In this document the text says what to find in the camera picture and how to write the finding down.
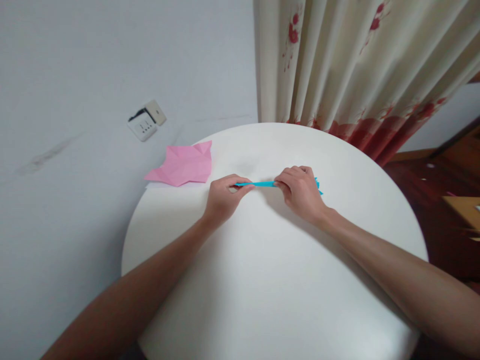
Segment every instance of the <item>red floor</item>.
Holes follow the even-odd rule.
[[[470,239],[478,234],[442,199],[452,194],[480,197],[480,181],[441,157],[390,162],[384,170],[418,219],[430,263],[465,283],[480,283],[480,242]],[[411,359],[468,358],[423,335]]]

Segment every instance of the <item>switch plate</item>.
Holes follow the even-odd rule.
[[[151,118],[155,120],[156,124],[158,126],[162,125],[165,120],[167,120],[167,117],[163,113],[162,109],[160,106],[157,104],[155,100],[150,101],[145,105],[146,111],[150,114]]]
[[[128,127],[140,141],[146,141],[157,131],[157,126],[147,112],[130,120]]]

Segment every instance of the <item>curtain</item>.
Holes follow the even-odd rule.
[[[259,45],[262,122],[327,132],[383,166],[480,71],[480,1],[264,0]]]

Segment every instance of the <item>folded pink paper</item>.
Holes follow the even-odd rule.
[[[212,172],[212,141],[193,146],[167,146],[165,162],[145,180],[179,187],[188,182],[206,183]]]

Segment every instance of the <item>hand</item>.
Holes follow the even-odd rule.
[[[232,174],[211,182],[205,213],[202,217],[209,224],[219,227],[230,219],[240,200],[255,187],[255,185],[235,186],[236,183],[251,183],[251,181],[246,177]]]
[[[321,226],[331,211],[322,200],[314,172],[308,166],[286,167],[275,178],[274,185],[283,192],[285,204],[311,224]]]

